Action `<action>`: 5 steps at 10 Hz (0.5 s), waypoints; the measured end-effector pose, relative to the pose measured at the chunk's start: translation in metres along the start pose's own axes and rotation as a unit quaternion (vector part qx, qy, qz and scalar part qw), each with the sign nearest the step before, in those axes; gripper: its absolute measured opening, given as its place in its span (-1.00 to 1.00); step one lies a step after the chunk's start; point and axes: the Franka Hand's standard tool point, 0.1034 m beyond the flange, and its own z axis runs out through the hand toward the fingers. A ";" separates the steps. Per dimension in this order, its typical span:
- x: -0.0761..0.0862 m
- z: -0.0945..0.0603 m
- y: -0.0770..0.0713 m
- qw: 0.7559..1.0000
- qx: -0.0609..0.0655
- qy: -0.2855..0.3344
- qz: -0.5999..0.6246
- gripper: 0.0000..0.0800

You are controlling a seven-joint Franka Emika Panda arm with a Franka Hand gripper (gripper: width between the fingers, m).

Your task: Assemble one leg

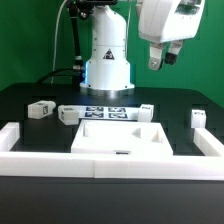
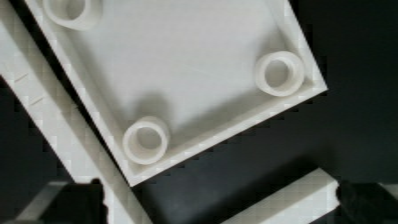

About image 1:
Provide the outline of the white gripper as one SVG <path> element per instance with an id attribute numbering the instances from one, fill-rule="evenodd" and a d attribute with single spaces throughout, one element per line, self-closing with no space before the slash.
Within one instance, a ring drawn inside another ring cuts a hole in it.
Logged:
<path id="1" fill-rule="evenodd" d="M 151 41 L 150 69 L 161 69 L 164 42 L 172 41 L 165 54 L 165 63 L 176 63 L 183 40 L 193 38 L 198 31 L 204 5 L 205 0 L 137 0 L 139 36 Z"/>

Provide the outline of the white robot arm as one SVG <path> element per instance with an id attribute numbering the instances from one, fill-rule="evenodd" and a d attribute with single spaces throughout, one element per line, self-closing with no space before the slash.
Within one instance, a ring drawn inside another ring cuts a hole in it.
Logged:
<path id="1" fill-rule="evenodd" d="M 80 91 L 115 98 L 134 91 L 127 61 L 127 23 L 111 7 L 119 0 L 74 0 L 74 18 L 92 19 L 92 55 L 84 66 Z M 148 67 L 176 63 L 184 41 L 199 28 L 205 0 L 136 0 L 139 36 L 150 42 Z"/>

